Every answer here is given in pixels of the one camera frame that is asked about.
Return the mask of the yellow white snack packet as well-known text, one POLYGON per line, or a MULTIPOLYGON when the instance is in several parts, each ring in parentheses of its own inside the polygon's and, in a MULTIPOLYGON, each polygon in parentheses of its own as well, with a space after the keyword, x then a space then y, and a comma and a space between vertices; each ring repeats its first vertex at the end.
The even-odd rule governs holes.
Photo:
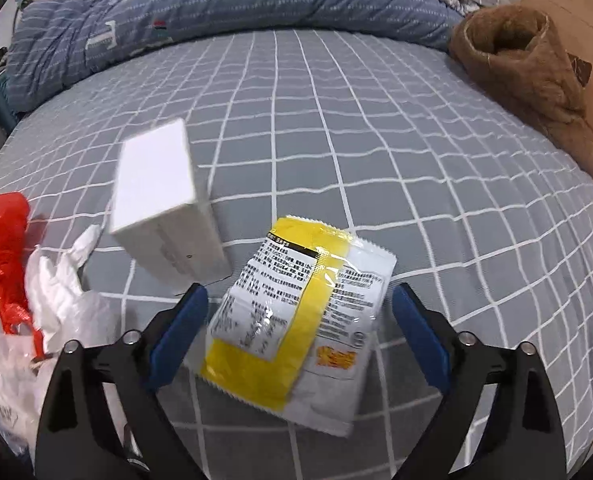
POLYGON ((287 422, 348 436, 396 263, 334 226, 278 219, 208 322, 199 377, 287 422))

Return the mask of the KEYU cotton pad bag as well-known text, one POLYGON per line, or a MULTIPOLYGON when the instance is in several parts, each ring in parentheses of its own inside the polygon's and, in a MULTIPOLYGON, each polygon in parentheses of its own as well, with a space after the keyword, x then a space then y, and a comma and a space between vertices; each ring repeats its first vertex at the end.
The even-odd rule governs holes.
POLYGON ((42 402, 57 357, 34 355, 30 336, 0 334, 0 434, 16 455, 33 455, 42 402))

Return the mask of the crumpled white tissue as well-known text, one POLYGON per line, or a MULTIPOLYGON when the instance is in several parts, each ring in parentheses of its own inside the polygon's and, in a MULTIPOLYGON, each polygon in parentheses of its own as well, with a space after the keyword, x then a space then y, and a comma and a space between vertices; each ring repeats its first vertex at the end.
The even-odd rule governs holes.
POLYGON ((80 281, 80 269, 100 235, 101 226, 93 224, 56 260, 42 246, 36 246, 27 259, 25 292, 33 327, 42 334, 43 352, 59 352, 72 339, 89 348, 112 344, 118 338, 120 312, 98 292, 83 288, 80 281))

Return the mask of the grey checked bed sheet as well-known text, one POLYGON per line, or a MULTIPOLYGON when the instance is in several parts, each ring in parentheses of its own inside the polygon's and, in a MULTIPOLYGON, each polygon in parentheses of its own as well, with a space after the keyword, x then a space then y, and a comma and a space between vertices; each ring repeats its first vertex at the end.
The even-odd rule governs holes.
POLYGON ((121 143, 186 123, 240 269, 294 214, 392 252, 395 282, 493 346, 533 342, 570 463, 593 441, 593 180, 445 54, 328 30, 177 44, 91 76, 0 152, 50 256, 106 221, 121 143))

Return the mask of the white cardboard box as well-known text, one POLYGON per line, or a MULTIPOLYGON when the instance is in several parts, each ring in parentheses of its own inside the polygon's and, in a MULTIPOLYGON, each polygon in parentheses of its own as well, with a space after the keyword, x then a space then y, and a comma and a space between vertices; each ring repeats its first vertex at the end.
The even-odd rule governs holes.
POLYGON ((231 275, 182 119, 122 143, 109 231, 142 269, 176 294, 231 275))

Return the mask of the red plastic bag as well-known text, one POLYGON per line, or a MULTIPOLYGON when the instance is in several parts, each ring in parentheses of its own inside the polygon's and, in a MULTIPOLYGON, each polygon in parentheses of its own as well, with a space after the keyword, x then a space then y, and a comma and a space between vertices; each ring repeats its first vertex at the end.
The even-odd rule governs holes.
POLYGON ((25 292, 23 254, 30 204, 19 192, 0 194, 0 324, 17 335, 21 325, 32 334, 36 356, 45 355, 42 332, 33 323, 25 292))

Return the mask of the brown fleece jacket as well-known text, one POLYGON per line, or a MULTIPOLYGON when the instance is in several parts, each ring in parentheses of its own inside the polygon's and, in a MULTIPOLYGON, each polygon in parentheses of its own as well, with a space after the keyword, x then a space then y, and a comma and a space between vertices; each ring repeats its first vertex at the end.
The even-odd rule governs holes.
POLYGON ((585 100, 591 65, 565 50, 548 14, 519 4, 476 11, 453 29, 449 54, 475 84, 593 179, 585 100))

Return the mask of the blue striped quilt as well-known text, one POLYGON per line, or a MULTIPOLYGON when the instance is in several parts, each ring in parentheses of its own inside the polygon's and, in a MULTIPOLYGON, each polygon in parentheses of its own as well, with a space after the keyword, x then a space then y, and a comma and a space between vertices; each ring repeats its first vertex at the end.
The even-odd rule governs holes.
POLYGON ((42 0, 16 26, 8 102, 28 113, 114 64, 224 32, 337 29, 446 50, 461 20, 439 0, 42 0))

